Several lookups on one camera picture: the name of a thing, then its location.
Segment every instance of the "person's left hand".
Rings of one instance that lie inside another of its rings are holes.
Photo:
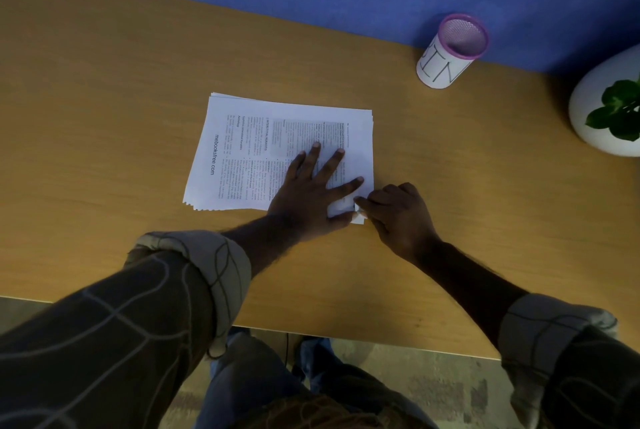
[[[320,147],[320,143],[316,142],[308,155],[302,151],[292,161],[284,184],[271,200],[267,212],[267,215],[286,217],[300,229],[302,241],[346,227],[353,219],[355,212],[346,212],[329,218],[326,209],[334,201],[356,191],[364,182],[364,178],[360,177],[342,186],[327,189],[327,182],[344,157],[344,149],[337,150],[312,178]]]

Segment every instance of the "hand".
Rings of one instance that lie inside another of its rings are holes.
[[[390,184],[355,199],[376,227],[380,240],[394,254],[414,265],[441,243],[427,205],[411,183]]]
[[[304,151],[298,154],[287,170],[284,184],[271,200],[267,213],[286,217],[300,229],[302,241],[346,227],[353,220],[354,212],[328,218],[326,209],[334,201],[356,191],[364,182],[364,178],[360,177],[342,186],[327,189],[327,182],[344,157],[344,149],[337,150],[316,177],[312,178],[319,154],[320,142],[314,144],[308,155]]]

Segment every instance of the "jeans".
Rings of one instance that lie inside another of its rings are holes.
[[[404,395],[389,390],[364,370],[341,362],[329,338],[306,338],[296,354],[296,365],[304,376],[294,376],[276,352],[248,332],[229,336],[227,351],[211,363],[211,383],[195,429],[227,429],[252,409],[309,393],[302,384],[304,377],[308,377],[312,393],[327,395],[350,412],[379,414],[385,405],[393,405],[437,427]]]

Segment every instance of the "desk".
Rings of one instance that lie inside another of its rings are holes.
[[[580,142],[549,77],[478,62],[432,90],[421,50],[188,0],[0,2],[0,295],[55,301],[119,270],[144,232],[261,215],[182,204],[216,91],[372,109],[378,185],[413,182],[444,239],[611,310],[640,348],[637,161]],[[495,356],[369,222],[293,249],[237,321]]]

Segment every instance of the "pen holder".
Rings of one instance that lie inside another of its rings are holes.
[[[446,88],[489,46],[489,35],[479,20],[450,14],[418,60],[418,78],[431,88]]]

